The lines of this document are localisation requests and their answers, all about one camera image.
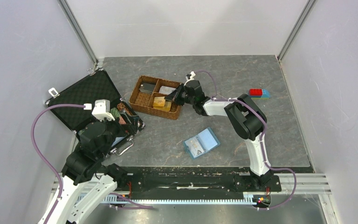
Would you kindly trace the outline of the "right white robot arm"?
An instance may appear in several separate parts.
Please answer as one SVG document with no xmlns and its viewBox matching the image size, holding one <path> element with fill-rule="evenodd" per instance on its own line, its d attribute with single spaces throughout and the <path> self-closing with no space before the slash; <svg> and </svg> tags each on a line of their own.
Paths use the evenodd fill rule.
<svg viewBox="0 0 358 224">
<path fill-rule="evenodd" d="M 228 117 L 239 137 L 244 139 L 250 158 L 250 183 L 255 190 L 263 190 L 273 176 L 265 152 L 264 135 L 267 118 L 250 96 L 217 99 L 205 95 L 198 80 L 180 84 L 165 97 L 178 105 L 190 104 L 202 116 Z"/>
</svg>

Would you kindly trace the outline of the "blue card holder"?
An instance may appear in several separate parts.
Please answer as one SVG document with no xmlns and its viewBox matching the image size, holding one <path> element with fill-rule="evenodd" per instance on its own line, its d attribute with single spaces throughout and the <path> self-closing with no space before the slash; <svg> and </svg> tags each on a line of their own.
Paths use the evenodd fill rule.
<svg viewBox="0 0 358 224">
<path fill-rule="evenodd" d="M 198 133 L 197 135 L 195 135 L 191 138 L 197 138 L 199 140 L 199 142 L 201 143 L 201 145 L 203 146 L 203 148 L 205 150 L 204 154 L 210 152 L 211 150 L 215 149 L 216 147 L 218 147 L 220 145 L 220 141 L 218 140 L 215 133 L 212 131 L 212 129 L 210 127 L 204 129 L 203 131 L 201 131 L 200 133 Z M 193 158 L 191 156 L 191 154 L 189 153 L 187 146 L 185 144 L 185 142 L 187 140 L 183 141 L 183 146 L 184 146 L 185 151 L 190 155 L 190 157 L 192 159 L 196 159 L 196 158 L 200 157 L 200 156 L 198 156 L 196 158 Z"/>
</svg>

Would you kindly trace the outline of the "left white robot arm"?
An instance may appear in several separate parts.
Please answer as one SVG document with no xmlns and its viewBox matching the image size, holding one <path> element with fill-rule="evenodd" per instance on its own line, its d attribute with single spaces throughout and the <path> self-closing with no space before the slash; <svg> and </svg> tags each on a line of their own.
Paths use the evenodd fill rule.
<svg viewBox="0 0 358 224">
<path fill-rule="evenodd" d="M 83 129 L 75 150 L 67 157 L 59 174 L 40 152 L 34 139 L 34 129 L 38 119 L 47 111 L 59 107 L 72 107 L 60 104 L 46 108 L 35 118 L 31 126 L 31 141 L 41 159 L 50 167 L 58 179 L 55 201 L 40 219 L 41 224 L 78 224 L 96 208 L 99 202 L 114 190 L 131 188 L 128 173 L 117 164 L 102 165 L 111 152 L 111 145 L 124 126 L 114 119 L 93 121 Z"/>
</svg>

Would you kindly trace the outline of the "silver VIP credit card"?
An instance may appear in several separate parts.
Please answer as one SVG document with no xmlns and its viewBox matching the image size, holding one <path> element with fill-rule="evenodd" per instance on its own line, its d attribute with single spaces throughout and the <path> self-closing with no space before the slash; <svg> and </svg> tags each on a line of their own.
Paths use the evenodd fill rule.
<svg viewBox="0 0 358 224">
<path fill-rule="evenodd" d="M 197 138 L 188 139 L 185 142 L 187 149 L 193 158 L 204 154 L 205 150 Z"/>
</svg>

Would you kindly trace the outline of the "gold credit card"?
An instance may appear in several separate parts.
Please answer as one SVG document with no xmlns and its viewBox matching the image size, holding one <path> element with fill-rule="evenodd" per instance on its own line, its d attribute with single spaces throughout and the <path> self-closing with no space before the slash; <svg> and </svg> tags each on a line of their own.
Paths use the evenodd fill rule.
<svg viewBox="0 0 358 224">
<path fill-rule="evenodd" d="M 165 97 L 155 97 L 152 106 L 162 106 L 165 103 Z"/>
</svg>

